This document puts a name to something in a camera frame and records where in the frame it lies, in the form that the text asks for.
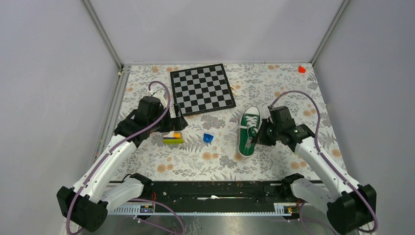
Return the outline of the green canvas sneaker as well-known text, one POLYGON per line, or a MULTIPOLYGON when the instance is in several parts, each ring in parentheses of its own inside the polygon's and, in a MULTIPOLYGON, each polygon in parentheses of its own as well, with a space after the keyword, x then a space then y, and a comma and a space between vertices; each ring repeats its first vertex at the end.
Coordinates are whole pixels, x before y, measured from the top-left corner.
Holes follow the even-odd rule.
POLYGON ((239 153, 249 157, 254 153, 254 138, 257 136, 261 125, 260 110, 251 106, 241 116, 239 123, 239 153))

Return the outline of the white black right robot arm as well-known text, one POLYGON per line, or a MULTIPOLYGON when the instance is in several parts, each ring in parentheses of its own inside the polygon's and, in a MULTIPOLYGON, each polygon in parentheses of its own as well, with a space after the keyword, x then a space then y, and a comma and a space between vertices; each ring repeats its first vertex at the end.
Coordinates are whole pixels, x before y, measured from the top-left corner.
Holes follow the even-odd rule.
POLYGON ((297 125, 285 106, 269 108, 270 117, 261 118, 257 107, 249 107, 240 121, 240 153, 250 156, 257 144, 275 146, 277 142, 299 155, 317 174, 322 188, 296 173, 282 180, 281 197, 288 202, 301 199, 324 212, 332 228, 345 235, 377 222, 376 191, 362 185, 343 171, 320 146, 316 134, 297 125))

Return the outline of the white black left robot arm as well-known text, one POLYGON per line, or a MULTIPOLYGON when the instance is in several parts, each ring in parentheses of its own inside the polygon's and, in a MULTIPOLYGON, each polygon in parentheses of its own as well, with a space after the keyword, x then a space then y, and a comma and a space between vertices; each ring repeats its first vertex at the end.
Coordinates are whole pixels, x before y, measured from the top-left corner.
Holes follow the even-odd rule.
POLYGON ((57 199, 66 218, 67 234, 73 233, 71 222, 82 230, 94 232, 115 208, 134 198, 140 201, 153 198, 152 180, 138 173, 110 190, 106 187, 124 160, 151 133, 170 133, 187 127, 179 105, 174 104, 175 117, 171 117, 169 105, 163 97, 144 96, 138 107, 117 125, 106 149, 84 176, 72 187, 58 190, 57 199))

